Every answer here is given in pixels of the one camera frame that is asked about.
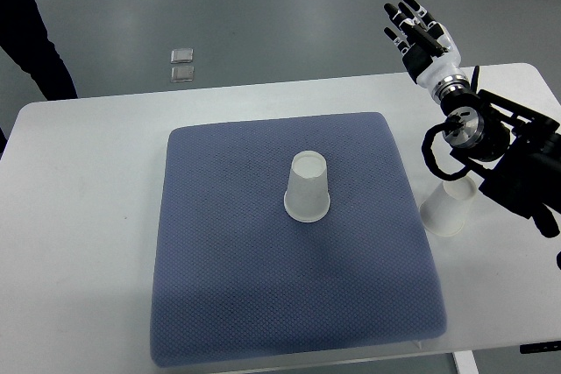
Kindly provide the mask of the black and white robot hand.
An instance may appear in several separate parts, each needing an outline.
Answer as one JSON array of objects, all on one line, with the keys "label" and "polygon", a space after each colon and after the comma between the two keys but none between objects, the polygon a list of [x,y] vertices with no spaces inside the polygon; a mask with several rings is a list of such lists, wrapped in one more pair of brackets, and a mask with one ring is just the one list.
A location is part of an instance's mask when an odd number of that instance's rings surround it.
[{"label": "black and white robot hand", "polygon": [[384,5],[390,27],[384,29],[401,54],[411,80],[440,103],[453,90],[468,89],[461,54],[447,28],[416,0]]}]

